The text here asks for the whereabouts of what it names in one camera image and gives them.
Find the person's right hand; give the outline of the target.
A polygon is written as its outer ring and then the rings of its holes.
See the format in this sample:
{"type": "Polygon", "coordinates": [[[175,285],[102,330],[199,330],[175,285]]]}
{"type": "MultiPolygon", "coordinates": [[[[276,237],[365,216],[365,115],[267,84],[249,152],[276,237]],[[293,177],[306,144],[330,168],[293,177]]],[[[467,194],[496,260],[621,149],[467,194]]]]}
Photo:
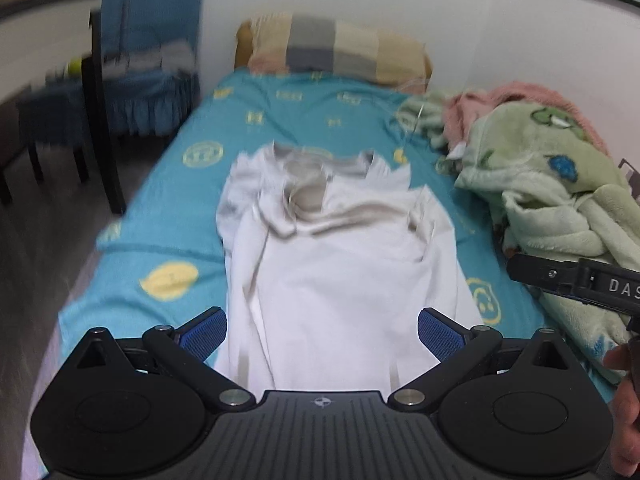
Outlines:
{"type": "Polygon", "coordinates": [[[623,370],[626,376],[618,384],[611,402],[614,430],[610,445],[611,465],[616,474],[631,477],[639,468],[639,398],[631,373],[631,357],[626,344],[611,349],[603,359],[610,370],[623,370]]]}

